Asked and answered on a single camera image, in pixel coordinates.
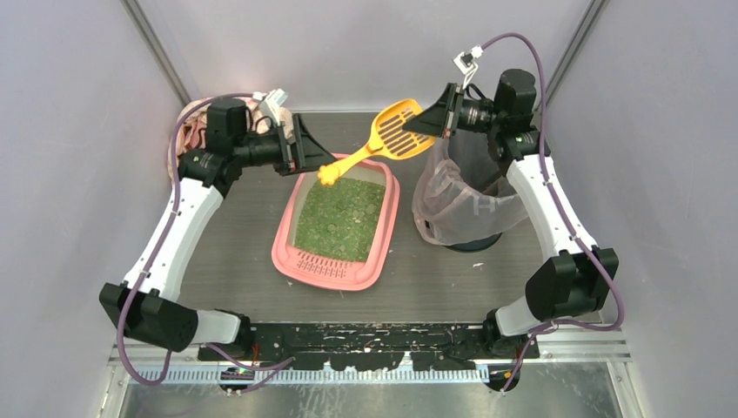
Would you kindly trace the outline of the dark round trash bin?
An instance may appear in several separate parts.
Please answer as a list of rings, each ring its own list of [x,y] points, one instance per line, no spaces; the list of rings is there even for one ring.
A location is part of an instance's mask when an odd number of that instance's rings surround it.
[[[495,245],[501,238],[502,233],[497,233],[484,239],[475,239],[465,243],[453,244],[446,248],[459,253],[476,253],[485,251]]]

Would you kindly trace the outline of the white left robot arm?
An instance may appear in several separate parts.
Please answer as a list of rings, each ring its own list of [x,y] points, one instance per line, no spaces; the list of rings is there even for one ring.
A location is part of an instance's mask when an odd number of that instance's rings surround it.
[[[145,249],[118,284],[104,284],[99,301],[125,339],[181,352],[193,344],[248,351],[254,341],[249,317],[224,310],[196,310],[178,303],[191,256],[212,218],[243,170],[270,165],[281,176],[315,172],[335,157],[307,130],[300,114],[293,130],[274,122],[257,130],[247,99],[231,93],[203,100],[180,116],[181,130],[197,111],[205,128],[195,135],[204,147],[178,154],[171,138],[171,196]]]

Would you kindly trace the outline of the pink plastic trash bag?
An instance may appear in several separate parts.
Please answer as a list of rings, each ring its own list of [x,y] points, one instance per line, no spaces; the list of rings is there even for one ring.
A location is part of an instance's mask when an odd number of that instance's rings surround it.
[[[526,219],[520,196],[499,170],[482,133],[437,140],[411,204],[420,237],[450,246],[504,233]]]

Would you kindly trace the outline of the orange litter scoop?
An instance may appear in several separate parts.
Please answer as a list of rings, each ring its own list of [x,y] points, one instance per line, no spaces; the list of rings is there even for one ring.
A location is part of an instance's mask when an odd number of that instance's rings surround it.
[[[347,157],[319,168],[317,176],[320,184],[334,185],[352,167],[371,157],[405,160],[429,149],[435,142],[434,136],[404,128],[405,123],[413,121],[421,112],[421,106],[413,98],[387,106],[372,121],[369,139],[362,147]]]

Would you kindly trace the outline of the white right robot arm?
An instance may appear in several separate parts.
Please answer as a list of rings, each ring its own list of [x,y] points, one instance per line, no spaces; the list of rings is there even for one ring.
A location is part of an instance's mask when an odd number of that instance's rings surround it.
[[[521,69],[500,76],[492,98],[466,98],[455,83],[439,99],[404,123],[406,131],[432,138],[452,138],[457,131],[482,133],[488,151],[520,197],[540,243],[542,266],[527,281],[515,302],[496,308],[483,322],[487,347],[552,332],[560,325],[594,330],[579,321],[614,298],[614,330],[625,319],[621,293],[614,284],[619,259],[614,249],[599,246],[581,225],[554,172],[542,128],[534,128],[533,106],[542,82]]]

